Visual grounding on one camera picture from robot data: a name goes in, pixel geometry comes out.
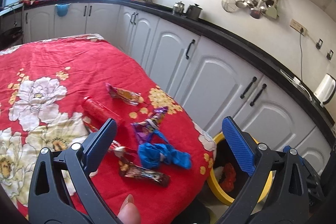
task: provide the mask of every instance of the yellow rim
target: yellow rim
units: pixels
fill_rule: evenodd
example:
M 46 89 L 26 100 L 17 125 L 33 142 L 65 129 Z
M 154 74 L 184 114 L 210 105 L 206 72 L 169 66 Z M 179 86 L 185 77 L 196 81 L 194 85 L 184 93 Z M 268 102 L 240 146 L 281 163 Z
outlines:
M 222 141 L 224 139 L 225 139 L 225 137 L 224 137 L 223 133 L 219 133 L 216 137 L 214 137 L 214 141 L 215 141 L 216 144 L 218 144 L 220 141 Z M 219 186 L 219 184 L 216 180 L 213 168 L 211 168 L 211 170 L 210 170 L 210 176 L 208 177 L 207 182 L 208 182 L 208 185 L 209 185 L 211 191 L 216 196 L 216 198 L 218 198 L 222 203 L 224 203 L 227 206 L 230 206 L 232 204 L 232 202 L 234 201 L 234 198 L 230 197 Z M 267 178 L 265 187 L 264 187 L 264 189 L 263 189 L 263 191 L 260 195 L 260 198 L 259 198 L 258 202 L 262 201 L 266 197 L 267 193 L 269 192 L 269 189 L 271 188 L 271 184 L 272 184 L 272 172 L 269 173 L 269 176 Z

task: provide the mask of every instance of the kettle handle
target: kettle handle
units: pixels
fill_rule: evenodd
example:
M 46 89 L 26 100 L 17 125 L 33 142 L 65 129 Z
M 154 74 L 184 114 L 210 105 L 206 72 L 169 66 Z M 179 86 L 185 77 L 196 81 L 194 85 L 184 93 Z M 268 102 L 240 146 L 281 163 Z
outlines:
M 330 101 L 331 101 L 331 99 L 333 98 L 333 96 L 334 96 L 334 94 L 335 94 L 335 92 L 336 92 L 336 80 L 333 78 L 333 87 L 329 90 L 329 94 L 325 97 L 325 101 L 323 100 L 322 101 L 322 104 L 323 105 L 325 105 L 325 104 L 328 104 Z

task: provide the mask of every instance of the red floral tablecloth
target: red floral tablecloth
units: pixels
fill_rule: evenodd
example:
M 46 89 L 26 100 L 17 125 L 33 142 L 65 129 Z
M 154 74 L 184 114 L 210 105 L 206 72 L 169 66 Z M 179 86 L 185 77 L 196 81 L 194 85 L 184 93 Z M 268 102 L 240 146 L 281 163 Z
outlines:
M 118 158 L 108 153 L 92 180 L 115 214 L 132 194 L 142 223 L 169 224 L 201 190 L 213 164 L 215 143 L 137 62 L 102 37 L 83 35 L 14 46 L 0 52 L 0 63 L 0 183 L 25 216 L 39 151 L 43 147 L 64 150 L 86 138 L 82 119 L 88 117 L 81 102 L 88 95 L 125 119 L 116 140 L 133 149 L 138 145 L 130 123 L 167 106 L 160 131 L 176 149 L 191 155 L 190 170 L 160 165 L 159 171 L 171 177 L 163 188 L 120 177 Z M 131 106 L 112 99 L 105 82 L 141 93 L 143 103 Z M 64 177 L 74 194 L 69 175 L 64 173 Z M 84 212 L 77 194 L 72 199 Z

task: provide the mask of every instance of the red bottle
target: red bottle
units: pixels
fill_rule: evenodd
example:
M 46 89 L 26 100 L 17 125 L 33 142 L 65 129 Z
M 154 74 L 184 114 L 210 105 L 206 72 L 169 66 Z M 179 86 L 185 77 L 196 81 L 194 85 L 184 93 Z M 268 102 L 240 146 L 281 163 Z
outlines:
M 123 125 L 125 122 L 119 115 L 115 114 L 113 111 L 109 110 L 104 105 L 93 100 L 91 96 L 86 96 L 82 102 L 83 109 L 94 119 L 101 122 L 102 125 L 109 119 L 112 118 L 117 123 L 117 126 Z

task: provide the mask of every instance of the black countertop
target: black countertop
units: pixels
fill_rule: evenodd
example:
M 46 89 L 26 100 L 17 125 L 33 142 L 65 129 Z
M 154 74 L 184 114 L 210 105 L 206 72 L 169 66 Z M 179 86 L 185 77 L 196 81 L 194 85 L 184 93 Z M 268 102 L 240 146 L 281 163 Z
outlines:
M 207 37 L 208 39 L 227 48 L 231 52 L 243 58 L 252 66 L 256 67 L 258 70 L 264 73 L 268 78 L 273 80 L 310 116 L 318 129 L 322 132 L 330 147 L 334 145 L 335 136 L 333 135 L 332 126 L 335 122 L 330 116 L 329 112 L 320 106 L 320 102 L 313 95 L 313 92 L 305 84 L 303 84 L 303 86 L 310 92 L 313 98 L 313 102 L 310 102 L 306 92 L 303 90 L 301 91 L 293 86 L 282 75 L 281 70 L 283 70 L 292 78 L 296 76 L 293 72 L 291 72 L 287 67 L 266 53 L 264 50 L 252 44 L 251 42 L 248 42 L 242 37 L 202 19 L 199 21 L 194 21 L 184 16 L 173 15 L 172 8 L 166 6 L 140 3 L 130 0 L 48 0 L 30 6 L 25 6 L 24 9 L 27 10 L 39 6 L 63 3 L 111 3 L 124 5 L 151 13 L 162 19 L 179 25 L 191 32 L 194 32 L 197 35 Z

